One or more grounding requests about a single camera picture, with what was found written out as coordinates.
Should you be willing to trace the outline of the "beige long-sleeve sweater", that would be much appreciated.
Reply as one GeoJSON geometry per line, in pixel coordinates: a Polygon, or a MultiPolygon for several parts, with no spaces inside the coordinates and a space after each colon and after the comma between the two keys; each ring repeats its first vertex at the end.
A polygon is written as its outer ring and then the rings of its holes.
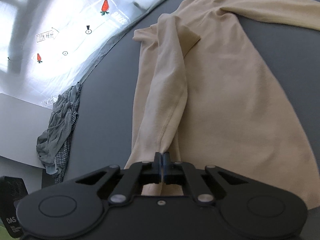
{"type": "Polygon", "coordinates": [[[139,73],[127,166],[169,152],[290,191],[319,206],[307,136],[238,15],[319,29],[314,0],[184,0],[137,29],[139,73]]]}

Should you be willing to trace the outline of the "grey checked crumpled garment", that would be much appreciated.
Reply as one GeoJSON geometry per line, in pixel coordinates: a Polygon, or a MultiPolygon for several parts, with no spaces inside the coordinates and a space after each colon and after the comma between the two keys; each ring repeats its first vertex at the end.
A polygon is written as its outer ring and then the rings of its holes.
{"type": "Polygon", "coordinates": [[[73,131],[78,120],[81,85],[69,87],[53,104],[48,128],[37,138],[36,152],[46,173],[56,184],[63,182],[73,131]]]}

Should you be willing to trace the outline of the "black device with label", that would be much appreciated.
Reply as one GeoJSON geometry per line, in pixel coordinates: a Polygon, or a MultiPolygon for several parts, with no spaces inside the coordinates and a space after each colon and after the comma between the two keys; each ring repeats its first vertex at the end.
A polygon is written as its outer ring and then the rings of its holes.
{"type": "Polygon", "coordinates": [[[22,178],[1,177],[1,221],[12,238],[19,238],[23,235],[16,216],[16,206],[27,194],[28,191],[22,178]]]}

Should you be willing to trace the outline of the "white flat board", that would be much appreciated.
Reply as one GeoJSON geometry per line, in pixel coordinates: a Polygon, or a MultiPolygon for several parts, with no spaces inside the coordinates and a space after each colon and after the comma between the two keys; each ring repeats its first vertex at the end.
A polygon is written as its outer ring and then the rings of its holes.
{"type": "Polygon", "coordinates": [[[36,144],[48,127],[50,115],[50,109],[1,94],[1,157],[43,168],[36,144]]]}

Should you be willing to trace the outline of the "translucent printed storage bag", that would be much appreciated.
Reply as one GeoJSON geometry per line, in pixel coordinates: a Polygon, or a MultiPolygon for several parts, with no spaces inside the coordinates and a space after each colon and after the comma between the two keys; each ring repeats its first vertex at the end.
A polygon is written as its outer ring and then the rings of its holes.
{"type": "Polygon", "coordinates": [[[1,0],[1,93],[42,107],[162,0],[1,0]]]}

